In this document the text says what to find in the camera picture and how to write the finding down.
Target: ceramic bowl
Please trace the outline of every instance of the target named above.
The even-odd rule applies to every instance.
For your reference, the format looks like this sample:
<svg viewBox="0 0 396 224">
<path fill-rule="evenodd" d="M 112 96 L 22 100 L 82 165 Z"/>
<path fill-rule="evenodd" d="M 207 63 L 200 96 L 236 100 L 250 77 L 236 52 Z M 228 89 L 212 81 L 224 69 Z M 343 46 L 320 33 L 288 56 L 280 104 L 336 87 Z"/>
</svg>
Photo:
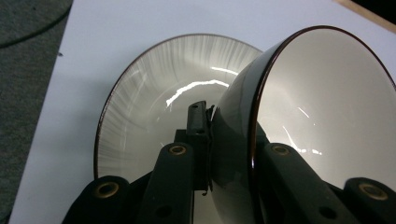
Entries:
<svg viewBox="0 0 396 224">
<path fill-rule="evenodd" d="M 95 177 L 128 181 L 152 171 L 158 153 L 186 129 L 189 105 L 216 105 L 238 73 L 262 52 L 220 35 L 183 35 L 148 49 L 123 72 L 103 109 Z"/>
<path fill-rule="evenodd" d="M 261 216 L 252 178 L 257 122 L 270 142 L 294 147 L 339 188 L 363 176 L 396 189 L 395 86 L 375 54 L 344 30 L 297 32 L 248 65 L 222 96 L 211 169 L 224 223 Z"/>
</svg>

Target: bowl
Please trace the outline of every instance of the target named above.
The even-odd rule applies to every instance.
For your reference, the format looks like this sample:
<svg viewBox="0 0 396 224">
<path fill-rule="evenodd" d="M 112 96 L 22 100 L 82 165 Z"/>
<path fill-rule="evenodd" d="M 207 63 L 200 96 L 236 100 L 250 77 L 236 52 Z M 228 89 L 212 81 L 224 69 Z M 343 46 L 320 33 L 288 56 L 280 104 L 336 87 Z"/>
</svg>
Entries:
<svg viewBox="0 0 396 224">
<path fill-rule="evenodd" d="M 143 52 L 106 100 L 95 140 L 95 178 L 115 175 L 133 182 L 152 171 L 176 129 L 186 129 L 189 105 L 202 100 L 216 105 L 260 54 L 236 39 L 205 34 L 176 36 Z M 195 223 L 219 220 L 210 197 L 196 197 L 195 211 L 212 212 Z"/>
<path fill-rule="evenodd" d="M 303 29 L 236 77 L 212 120 L 213 198 L 224 223 L 254 223 L 258 124 L 342 188 L 368 177 L 396 189 L 395 85 L 372 50 L 331 26 Z"/>
</svg>

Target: black plastic part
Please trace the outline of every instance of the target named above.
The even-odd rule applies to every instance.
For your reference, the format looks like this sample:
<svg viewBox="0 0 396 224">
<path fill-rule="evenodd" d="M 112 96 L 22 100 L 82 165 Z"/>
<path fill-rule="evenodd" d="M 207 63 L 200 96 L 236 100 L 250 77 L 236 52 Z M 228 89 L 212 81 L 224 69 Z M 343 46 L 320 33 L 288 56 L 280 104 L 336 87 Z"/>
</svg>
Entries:
<svg viewBox="0 0 396 224">
<path fill-rule="evenodd" d="M 361 223 L 396 223 L 396 193 L 368 178 L 348 179 L 344 187 L 345 204 Z"/>
<path fill-rule="evenodd" d="M 209 115 L 206 102 L 200 101 L 189 106 L 187 129 L 177 130 L 175 142 L 184 142 L 194 148 L 194 190 L 208 191 L 209 186 Z"/>
<path fill-rule="evenodd" d="M 63 224 L 113 224 L 132 221 L 148 182 L 149 174 L 132 184 L 118 176 L 98 178 L 81 192 L 67 212 Z M 114 194 L 109 194 L 111 190 L 115 191 Z"/>
<path fill-rule="evenodd" d="M 189 145 L 163 147 L 134 223 L 192 223 L 192 174 L 193 151 Z"/>
<path fill-rule="evenodd" d="M 258 150 L 258 174 L 265 176 L 259 182 L 264 208 L 279 200 L 279 211 L 265 212 L 267 223 L 359 223 L 292 147 L 268 144 Z"/>
</svg>

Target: brass screw hole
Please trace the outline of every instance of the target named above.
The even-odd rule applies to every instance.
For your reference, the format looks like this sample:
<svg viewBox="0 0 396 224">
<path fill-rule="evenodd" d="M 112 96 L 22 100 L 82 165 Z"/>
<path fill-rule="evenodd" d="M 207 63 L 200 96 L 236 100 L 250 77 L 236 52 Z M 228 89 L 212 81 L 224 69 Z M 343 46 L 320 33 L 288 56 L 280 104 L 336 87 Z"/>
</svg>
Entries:
<svg viewBox="0 0 396 224">
<path fill-rule="evenodd" d="M 372 199 L 385 201 L 388 198 L 388 194 L 384 190 L 372 184 L 359 184 L 359 189 Z"/>
<path fill-rule="evenodd" d="M 100 199 L 109 198 L 114 194 L 116 194 L 117 191 L 119 191 L 119 188 L 120 188 L 119 184 L 115 182 L 102 183 L 95 189 L 93 195 L 96 198 L 100 198 Z"/>
<path fill-rule="evenodd" d="M 183 146 L 175 146 L 175 147 L 169 148 L 169 152 L 175 156 L 182 155 L 182 154 L 186 153 L 186 151 L 187 151 L 187 149 Z"/>
<path fill-rule="evenodd" d="M 290 151 L 287 148 L 280 146 L 274 146 L 272 147 L 272 150 L 279 156 L 286 156 L 290 153 Z"/>
</svg>

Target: white surface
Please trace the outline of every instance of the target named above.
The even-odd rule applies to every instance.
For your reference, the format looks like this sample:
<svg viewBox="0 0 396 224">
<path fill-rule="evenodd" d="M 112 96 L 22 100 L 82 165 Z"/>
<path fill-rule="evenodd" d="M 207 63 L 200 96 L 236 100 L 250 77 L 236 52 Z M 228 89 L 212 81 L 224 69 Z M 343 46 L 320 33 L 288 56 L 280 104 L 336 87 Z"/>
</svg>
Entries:
<svg viewBox="0 0 396 224">
<path fill-rule="evenodd" d="M 94 137 L 107 95 L 145 49 L 175 35 L 212 33 L 266 50 L 319 24 L 358 36 L 395 78 L 396 35 L 330 0 L 75 0 L 10 223 L 62 222 L 93 180 Z"/>
</svg>

